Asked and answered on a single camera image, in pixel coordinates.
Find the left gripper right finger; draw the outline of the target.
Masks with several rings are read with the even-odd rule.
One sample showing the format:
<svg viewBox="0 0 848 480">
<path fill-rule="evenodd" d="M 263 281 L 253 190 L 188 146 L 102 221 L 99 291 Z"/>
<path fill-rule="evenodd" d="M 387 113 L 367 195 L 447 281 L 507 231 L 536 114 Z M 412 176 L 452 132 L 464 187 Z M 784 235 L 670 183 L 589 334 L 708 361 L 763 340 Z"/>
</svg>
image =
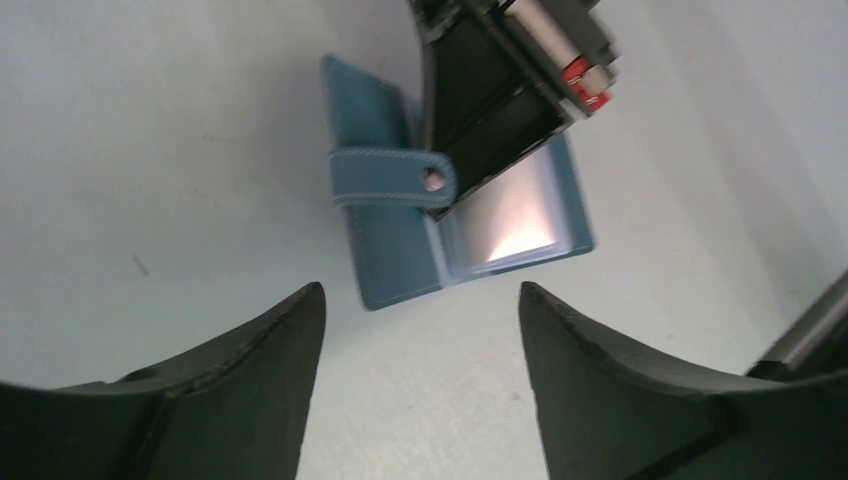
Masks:
<svg viewBox="0 0 848 480">
<path fill-rule="evenodd" d="M 740 376 L 666 354 L 525 282 L 519 323 L 552 479 L 843 479 L 847 374 Z"/>
</svg>

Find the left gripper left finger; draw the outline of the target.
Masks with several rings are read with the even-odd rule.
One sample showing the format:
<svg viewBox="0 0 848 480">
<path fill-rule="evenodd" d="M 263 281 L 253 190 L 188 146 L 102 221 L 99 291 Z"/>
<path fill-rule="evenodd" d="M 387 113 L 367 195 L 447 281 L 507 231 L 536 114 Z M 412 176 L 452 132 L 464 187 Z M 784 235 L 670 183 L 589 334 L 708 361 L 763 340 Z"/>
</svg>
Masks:
<svg viewBox="0 0 848 480">
<path fill-rule="evenodd" d="M 313 282 L 111 382 L 1 387 L 5 479 L 293 479 L 326 325 Z"/>
</svg>

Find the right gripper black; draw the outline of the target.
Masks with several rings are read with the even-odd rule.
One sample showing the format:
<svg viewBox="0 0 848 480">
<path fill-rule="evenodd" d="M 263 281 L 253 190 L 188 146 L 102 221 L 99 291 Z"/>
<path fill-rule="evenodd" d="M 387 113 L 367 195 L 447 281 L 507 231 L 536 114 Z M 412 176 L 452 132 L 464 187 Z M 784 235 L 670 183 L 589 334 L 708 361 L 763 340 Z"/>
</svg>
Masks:
<svg viewBox="0 0 848 480">
<path fill-rule="evenodd" d="M 594 1 L 413 1 L 424 130 L 455 204 L 612 98 L 614 42 Z"/>
</svg>

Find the blue leather card holder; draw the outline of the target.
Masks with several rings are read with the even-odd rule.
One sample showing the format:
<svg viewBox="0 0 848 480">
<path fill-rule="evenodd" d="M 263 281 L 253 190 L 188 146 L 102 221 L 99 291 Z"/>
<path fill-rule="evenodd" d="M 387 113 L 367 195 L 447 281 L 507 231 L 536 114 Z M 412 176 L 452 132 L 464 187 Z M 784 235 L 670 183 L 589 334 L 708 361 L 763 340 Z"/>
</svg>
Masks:
<svg viewBox="0 0 848 480">
<path fill-rule="evenodd" d="M 566 136 L 436 220 L 427 209 L 451 199 L 457 182 L 447 158 L 417 141 L 418 103 L 334 55 L 320 69 L 333 201 L 345 218 L 366 309 L 594 249 Z"/>
</svg>

